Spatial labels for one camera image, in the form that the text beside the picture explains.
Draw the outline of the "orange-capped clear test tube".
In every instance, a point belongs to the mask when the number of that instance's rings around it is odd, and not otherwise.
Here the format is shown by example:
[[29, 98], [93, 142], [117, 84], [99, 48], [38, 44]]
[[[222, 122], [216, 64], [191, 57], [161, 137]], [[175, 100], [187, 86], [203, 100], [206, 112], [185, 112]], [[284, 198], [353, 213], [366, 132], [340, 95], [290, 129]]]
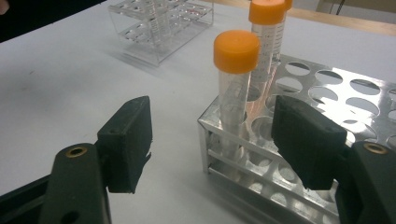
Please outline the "orange-capped clear test tube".
[[251, 71], [258, 61], [260, 41], [253, 33], [230, 30], [214, 41], [213, 60], [219, 70], [219, 120], [222, 130], [238, 136], [245, 119]]
[[285, 16], [284, 0], [251, 0], [248, 20], [251, 32], [260, 40], [256, 68], [251, 72], [247, 100], [253, 102], [265, 93], [275, 51], [276, 28]]
[[293, 0], [284, 0], [285, 1], [285, 13], [282, 19], [282, 22], [276, 26], [276, 38], [274, 42], [274, 52], [273, 52], [273, 62], [279, 63], [280, 62], [280, 51], [283, 41], [283, 34], [285, 29], [285, 23], [288, 11], [292, 8]]

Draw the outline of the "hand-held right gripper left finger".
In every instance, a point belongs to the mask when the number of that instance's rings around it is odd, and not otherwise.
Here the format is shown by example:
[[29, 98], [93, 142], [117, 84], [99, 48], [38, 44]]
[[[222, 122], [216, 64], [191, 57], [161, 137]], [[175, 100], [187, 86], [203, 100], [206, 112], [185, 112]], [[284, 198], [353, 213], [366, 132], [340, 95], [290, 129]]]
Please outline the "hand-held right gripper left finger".
[[134, 193], [150, 159], [147, 96], [126, 102], [97, 133], [55, 157], [39, 224], [111, 224], [107, 194]]

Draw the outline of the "metal test tube rack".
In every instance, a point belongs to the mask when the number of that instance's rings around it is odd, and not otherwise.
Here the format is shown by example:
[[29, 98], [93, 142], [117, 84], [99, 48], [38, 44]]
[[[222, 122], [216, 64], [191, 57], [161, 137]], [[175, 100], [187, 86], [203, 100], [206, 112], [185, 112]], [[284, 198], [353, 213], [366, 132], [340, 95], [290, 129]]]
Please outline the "metal test tube rack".
[[346, 145], [367, 141], [396, 152], [396, 84], [336, 67], [283, 57], [269, 93], [247, 101], [238, 136], [222, 130], [219, 96], [198, 120], [204, 171], [225, 194], [260, 217], [285, 224], [342, 224], [338, 186], [303, 186], [271, 135], [276, 97], [315, 108], [346, 130]]

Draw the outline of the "clear plastic test tube rack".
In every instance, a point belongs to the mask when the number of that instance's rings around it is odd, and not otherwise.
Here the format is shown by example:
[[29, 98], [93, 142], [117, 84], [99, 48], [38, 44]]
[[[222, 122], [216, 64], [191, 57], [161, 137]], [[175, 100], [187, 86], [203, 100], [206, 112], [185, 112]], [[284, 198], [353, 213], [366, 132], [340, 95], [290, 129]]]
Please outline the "clear plastic test tube rack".
[[211, 0], [121, 0], [107, 10], [122, 52], [154, 66], [209, 28], [214, 20]]

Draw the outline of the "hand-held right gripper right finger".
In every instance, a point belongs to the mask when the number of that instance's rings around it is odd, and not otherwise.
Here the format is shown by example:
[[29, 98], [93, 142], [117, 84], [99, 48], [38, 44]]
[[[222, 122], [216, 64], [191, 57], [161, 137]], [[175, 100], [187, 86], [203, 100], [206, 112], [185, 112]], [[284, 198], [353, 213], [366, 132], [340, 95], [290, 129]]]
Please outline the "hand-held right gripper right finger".
[[272, 138], [303, 186], [338, 186], [342, 224], [396, 224], [396, 152], [367, 141], [346, 145], [347, 131], [307, 103], [276, 97]]

